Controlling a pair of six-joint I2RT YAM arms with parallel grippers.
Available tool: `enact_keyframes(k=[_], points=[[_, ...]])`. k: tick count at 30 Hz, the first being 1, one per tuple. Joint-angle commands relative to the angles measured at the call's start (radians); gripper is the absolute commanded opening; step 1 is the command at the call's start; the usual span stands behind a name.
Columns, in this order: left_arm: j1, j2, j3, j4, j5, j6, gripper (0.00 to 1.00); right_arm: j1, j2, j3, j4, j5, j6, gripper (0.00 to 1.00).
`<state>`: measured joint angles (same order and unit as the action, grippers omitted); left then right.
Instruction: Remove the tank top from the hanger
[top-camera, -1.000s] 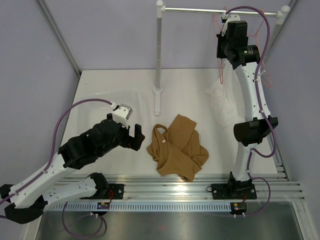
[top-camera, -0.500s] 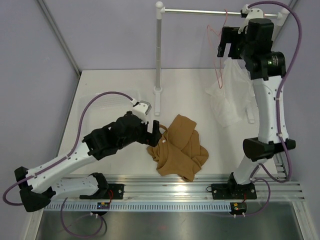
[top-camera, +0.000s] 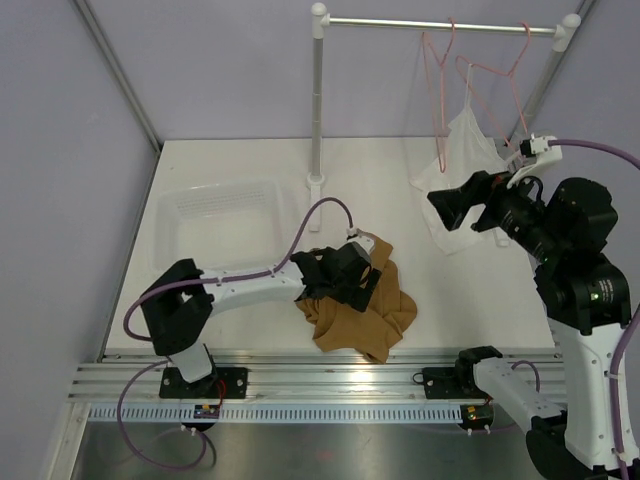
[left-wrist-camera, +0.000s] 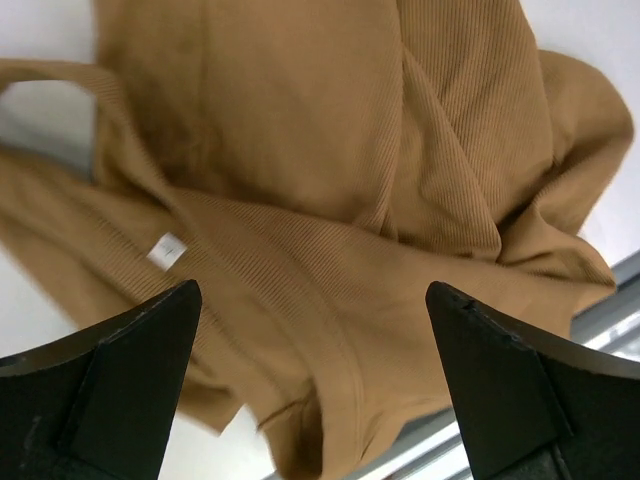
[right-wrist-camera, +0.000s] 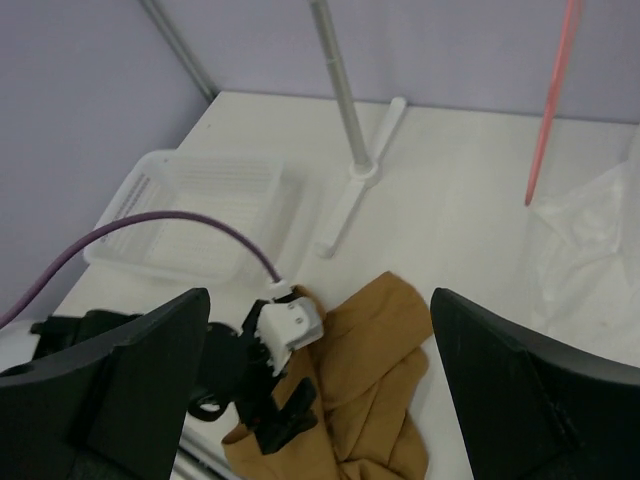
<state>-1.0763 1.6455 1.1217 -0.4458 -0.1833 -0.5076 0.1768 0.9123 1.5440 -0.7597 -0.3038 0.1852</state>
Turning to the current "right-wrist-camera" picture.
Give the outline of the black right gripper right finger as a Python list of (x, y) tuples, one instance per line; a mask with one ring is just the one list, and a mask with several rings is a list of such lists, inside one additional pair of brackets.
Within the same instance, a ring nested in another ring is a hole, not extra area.
[(438, 288), (431, 316), (477, 479), (636, 479), (639, 370)]

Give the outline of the pink wire hanger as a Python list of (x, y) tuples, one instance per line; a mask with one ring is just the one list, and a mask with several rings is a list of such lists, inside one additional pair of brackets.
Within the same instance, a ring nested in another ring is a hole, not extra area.
[(560, 95), (569, 65), (573, 43), (579, 28), (582, 10), (582, 1), (567, 1), (559, 43), (554, 58), (551, 79), (547, 90), (546, 102), (527, 181), (524, 199), (524, 205), (526, 207), (529, 207), (534, 199), (542, 163), (545, 157), (547, 144), (551, 135), (553, 121), (556, 116)]

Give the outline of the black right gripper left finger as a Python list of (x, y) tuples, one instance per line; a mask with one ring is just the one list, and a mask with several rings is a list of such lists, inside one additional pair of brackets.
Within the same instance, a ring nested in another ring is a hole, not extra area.
[(169, 478), (209, 310), (208, 292), (191, 289), (2, 372), (2, 478)]

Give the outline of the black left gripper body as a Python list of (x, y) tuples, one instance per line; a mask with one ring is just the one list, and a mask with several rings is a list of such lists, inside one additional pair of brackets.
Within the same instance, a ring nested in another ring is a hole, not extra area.
[(294, 383), (293, 392), (283, 402), (275, 399), (275, 389), (286, 377), (286, 368), (279, 376), (267, 364), (269, 352), (255, 336), (258, 313), (266, 300), (252, 306), (242, 324), (239, 336), (247, 364), (240, 380), (234, 404), (241, 424), (254, 434), (263, 454), (274, 454), (298, 435), (318, 423), (312, 410), (317, 391), (308, 377)]

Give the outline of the brown tank top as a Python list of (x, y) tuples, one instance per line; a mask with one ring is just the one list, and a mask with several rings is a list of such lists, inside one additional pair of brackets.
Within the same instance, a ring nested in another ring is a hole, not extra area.
[(222, 440), (231, 470), (244, 479), (424, 478), (428, 453), (409, 414), (433, 333), (424, 299), (385, 272), (321, 315), (323, 337), (292, 355), (274, 392), (283, 403), (310, 378), (317, 425), (271, 455), (237, 425)]

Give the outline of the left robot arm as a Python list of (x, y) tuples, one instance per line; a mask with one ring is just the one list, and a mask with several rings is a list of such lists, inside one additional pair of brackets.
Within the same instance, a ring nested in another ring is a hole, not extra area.
[(278, 452), (317, 424), (312, 411), (317, 393), (309, 378), (295, 385), (283, 405), (277, 404), (274, 390), (292, 353), (322, 335), (320, 315), (307, 298), (258, 300), (241, 330), (209, 323), (188, 414), (214, 422), (233, 405), (260, 451)]

